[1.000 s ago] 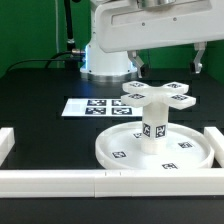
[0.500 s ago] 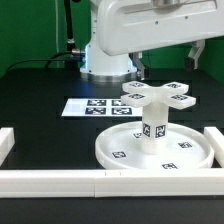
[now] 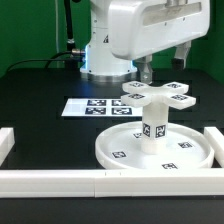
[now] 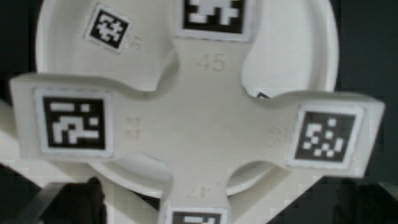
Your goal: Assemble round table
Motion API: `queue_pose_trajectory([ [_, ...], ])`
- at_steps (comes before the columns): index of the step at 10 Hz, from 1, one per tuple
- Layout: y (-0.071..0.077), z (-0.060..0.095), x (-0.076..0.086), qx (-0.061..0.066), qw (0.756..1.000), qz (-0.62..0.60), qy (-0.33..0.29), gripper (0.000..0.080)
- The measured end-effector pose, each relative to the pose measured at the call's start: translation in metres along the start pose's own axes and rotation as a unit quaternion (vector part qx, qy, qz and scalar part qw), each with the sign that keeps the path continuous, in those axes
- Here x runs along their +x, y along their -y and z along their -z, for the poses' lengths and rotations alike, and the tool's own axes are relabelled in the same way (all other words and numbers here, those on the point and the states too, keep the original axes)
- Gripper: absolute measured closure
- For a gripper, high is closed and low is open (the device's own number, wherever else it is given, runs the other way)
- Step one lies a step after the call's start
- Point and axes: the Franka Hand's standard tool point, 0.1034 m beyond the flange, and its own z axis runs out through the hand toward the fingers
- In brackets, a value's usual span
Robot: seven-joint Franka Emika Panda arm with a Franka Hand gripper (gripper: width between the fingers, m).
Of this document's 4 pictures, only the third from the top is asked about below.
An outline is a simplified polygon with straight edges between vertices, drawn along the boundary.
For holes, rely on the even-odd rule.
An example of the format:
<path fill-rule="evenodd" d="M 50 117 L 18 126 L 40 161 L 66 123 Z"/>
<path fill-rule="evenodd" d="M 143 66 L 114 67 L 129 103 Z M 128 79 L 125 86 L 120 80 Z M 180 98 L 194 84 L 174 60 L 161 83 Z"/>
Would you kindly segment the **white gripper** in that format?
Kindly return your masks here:
<path fill-rule="evenodd" d="M 137 59 L 140 80 L 146 84 L 152 82 L 153 53 L 176 46 L 172 68 L 183 70 L 190 41 L 204 36 L 209 25 L 210 0 L 113 0 L 108 10 L 112 54 Z"/>

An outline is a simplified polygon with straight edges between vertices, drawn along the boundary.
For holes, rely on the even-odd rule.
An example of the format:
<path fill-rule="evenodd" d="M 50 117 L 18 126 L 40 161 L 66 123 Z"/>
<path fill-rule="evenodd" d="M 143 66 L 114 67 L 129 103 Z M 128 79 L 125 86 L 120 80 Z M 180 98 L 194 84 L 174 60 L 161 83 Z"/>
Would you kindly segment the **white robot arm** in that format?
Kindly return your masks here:
<path fill-rule="evenodd" d="M 210 0 L 90 0 L 91 39 L 81 74 L 98 82 L 152 82 L 152 56 L 174 47 L 186 67 L 191 42 L 207 34 Z"/>

